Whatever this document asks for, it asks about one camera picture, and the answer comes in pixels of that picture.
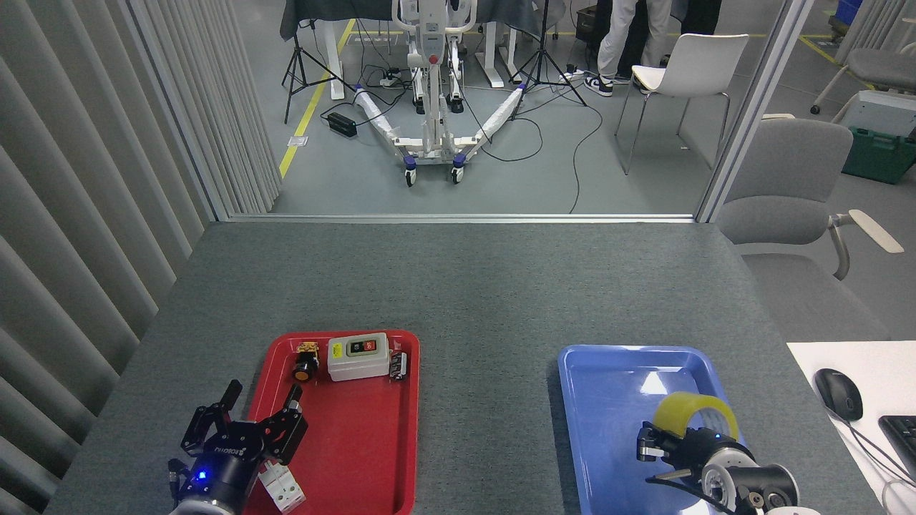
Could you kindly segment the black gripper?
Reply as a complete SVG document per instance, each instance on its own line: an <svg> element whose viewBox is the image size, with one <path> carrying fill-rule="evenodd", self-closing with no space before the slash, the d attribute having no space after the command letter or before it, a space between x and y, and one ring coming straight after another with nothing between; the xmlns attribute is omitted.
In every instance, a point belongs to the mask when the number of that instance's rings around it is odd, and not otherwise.
<svg viewBox="0 0 916 515"><path fill-rule="evenodd" d="M192 467L170 460L170 491L174 512L242 512L264 460L287 466L308 423L298 403L302 388L293 384L281 407L259 421L259 429L228 429L231 411L243 385L229 382L219 401L199 406L181 439L180 448L196 457ZM216 433L208 438L210 427Z"/></svg>
<svg viewBox="0 0 916 515"><path fill-rule="evenodd" d="M741 446L725 433L708 428L687 429L685 436L642 421L637 436L637 460L658 459L676 463L677 470L699 476L709 463L720 466L741 465Z"/></svg>

